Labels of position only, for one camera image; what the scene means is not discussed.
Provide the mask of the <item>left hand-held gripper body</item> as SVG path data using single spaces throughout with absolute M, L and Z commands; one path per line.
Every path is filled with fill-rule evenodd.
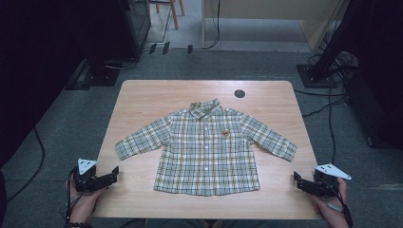
M 93 193 L 106 188 L 106 185 L 96 176 L 96 161 L 79 158 L 73 174 L 76 190 L 82 193 Z

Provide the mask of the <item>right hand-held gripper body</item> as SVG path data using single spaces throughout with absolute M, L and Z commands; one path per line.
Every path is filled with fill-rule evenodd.
M 350 181 L 352 177 L 334 166 L 332 163 L 322 164 L 315 167 L 314 180 L 324 187 L 320 198 L 332 198 L 338 194 L 338 178 Z

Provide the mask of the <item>plaid child's shirt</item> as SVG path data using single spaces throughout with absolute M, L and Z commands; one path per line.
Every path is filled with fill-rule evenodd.
M 161 148 L 154 189 L 210 197 L 259 190 L 253 144 L 288 162 L 297 152 L 266 124 L 215 99 L 147 124 L 115 150 L 125 160 Z

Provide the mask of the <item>person's left hand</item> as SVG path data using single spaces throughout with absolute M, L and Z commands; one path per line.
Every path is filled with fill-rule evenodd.
M 70 185 L 68 187 L 70 190 L 69 200 L 76 199 L 76 201 L 72 203 L 68 223 L 72 223 L 73 226 L 80 224 L 85 224 L 86 226 L 90 225 L 94 208 L 106 189 L 100 189 L 92 194 L 80 196 L 75 188 L 74 179 L 70 179 Z

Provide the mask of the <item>person's right hand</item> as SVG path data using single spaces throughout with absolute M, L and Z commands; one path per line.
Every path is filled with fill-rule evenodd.
M 343 199 L 343 203 L 347 205 L 347 183 L 342 178 L 337 178 L 337 181 L 339 194 Z M 315 211 L 324 217 L 328 228 L 350 228 L 344 214 L 328 205 L 330 203 L 333 206 L 343 209 L 338 198 L 320 199 L 315 195 L 310 195 L 310 198 L 314 204 Z

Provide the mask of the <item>black stand base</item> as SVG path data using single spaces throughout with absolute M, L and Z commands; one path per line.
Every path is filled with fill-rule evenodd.
M 93 66 L 84 59 L 68 79 L 65 90 L 89 90 L 92 86 L 115 86 L 120 70 Z

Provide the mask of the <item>black equipment case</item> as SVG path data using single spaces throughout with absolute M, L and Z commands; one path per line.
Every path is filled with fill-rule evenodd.
M 346 85 L 374 148 L 403 150 L 403 0 L 353 0 L 349 48 L 358 70 Z

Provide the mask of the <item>black stand with base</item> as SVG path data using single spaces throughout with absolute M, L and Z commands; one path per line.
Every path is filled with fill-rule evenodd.
M 305 87 L 334 87 L 330 67 L 342 51 L 356 54 L 364 43 L 373 21 L 375 1 L 351 0 L 341 23 L 317 63 L 297 65 L 300 79 Z

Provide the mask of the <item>wooden chair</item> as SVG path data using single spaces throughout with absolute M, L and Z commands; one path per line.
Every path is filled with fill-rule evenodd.
M 156 6 L 156 11 L 160 11 L 159 5 L 169 6 L 171 9 L 175 30 L 178 30 L 179 22 L 178 22 L 178 15 L 177 15 L 177 11 L 176 11 L 176 2 L 179 2 L 182 16 L 185 16 L 183 0 L 146 0 L 146 4 L 147 4 L 147 7 L 149 10 L 151 10 L 151 5 Z

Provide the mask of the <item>beige wooden cabinet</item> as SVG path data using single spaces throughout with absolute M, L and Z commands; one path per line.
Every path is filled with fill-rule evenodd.
M 340 20 L 350 0 L 201 0 L 201 45 L 205 47 L 205 20 L 298 20 L 311 50 L 317 50 L 329 26 Z

